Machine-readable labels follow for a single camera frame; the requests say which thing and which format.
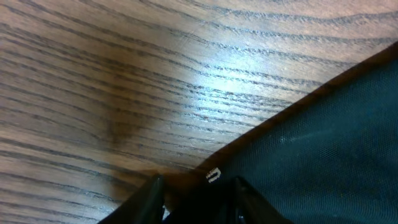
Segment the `dark green fabric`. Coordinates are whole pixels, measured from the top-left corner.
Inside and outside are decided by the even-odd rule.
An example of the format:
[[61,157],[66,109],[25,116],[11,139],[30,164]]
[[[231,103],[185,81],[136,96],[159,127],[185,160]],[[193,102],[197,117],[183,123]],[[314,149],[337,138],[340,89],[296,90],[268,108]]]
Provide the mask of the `dark green fabric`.
[[222,217],[217,207],[237,175],[294,223],[398,223],[398,61],[279,124],[219,169],[169,223]]

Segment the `wood grain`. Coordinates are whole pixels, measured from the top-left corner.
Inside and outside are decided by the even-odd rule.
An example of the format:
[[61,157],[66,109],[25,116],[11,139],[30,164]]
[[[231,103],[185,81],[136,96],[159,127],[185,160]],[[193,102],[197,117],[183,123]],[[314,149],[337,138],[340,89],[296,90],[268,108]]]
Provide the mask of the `wood grain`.
[[395,0],[0,3],[1,223],[96,223],[398,40]]

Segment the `wooden table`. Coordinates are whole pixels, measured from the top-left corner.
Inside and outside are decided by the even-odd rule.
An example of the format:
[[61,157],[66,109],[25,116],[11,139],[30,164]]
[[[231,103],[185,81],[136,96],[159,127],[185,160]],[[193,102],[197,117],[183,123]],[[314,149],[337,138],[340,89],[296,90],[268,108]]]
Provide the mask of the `wooden table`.
[[398,40],[396,0],[0,10],[1,223],[96,223]]

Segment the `white tag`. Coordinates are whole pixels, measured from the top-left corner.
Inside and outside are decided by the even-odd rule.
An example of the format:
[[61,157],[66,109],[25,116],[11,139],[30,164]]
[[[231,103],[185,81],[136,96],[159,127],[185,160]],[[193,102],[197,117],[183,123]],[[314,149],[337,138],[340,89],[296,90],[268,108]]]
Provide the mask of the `white tag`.
[[212,169],[207,175],[206,175],[206,179],[209,183],[212,183],[213,181],[215,181],[216,179],[218,179],[221,176],[221,171],[219,170],[219,168],[214,168]]

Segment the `wooden surface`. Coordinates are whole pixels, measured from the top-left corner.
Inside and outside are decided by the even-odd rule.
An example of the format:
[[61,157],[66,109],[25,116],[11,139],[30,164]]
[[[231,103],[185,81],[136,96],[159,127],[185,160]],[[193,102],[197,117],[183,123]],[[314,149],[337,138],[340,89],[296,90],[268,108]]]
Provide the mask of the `wooden surface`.
[[396,0],[0,3],[0,223],[96,223],[398,40]]

